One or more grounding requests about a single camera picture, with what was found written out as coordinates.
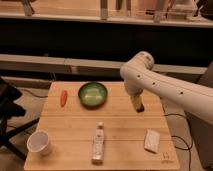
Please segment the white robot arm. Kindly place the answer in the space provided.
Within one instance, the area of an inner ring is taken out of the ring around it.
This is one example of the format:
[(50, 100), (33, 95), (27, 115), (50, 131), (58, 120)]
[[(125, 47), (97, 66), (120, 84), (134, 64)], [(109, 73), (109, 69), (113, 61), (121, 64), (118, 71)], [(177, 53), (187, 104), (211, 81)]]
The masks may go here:
[(152, 55), (141, 51), (120, 67), (125, 90), (134, 102), (146, 89), (213, 125), (213, 88), (158, 74), (153, 66)]

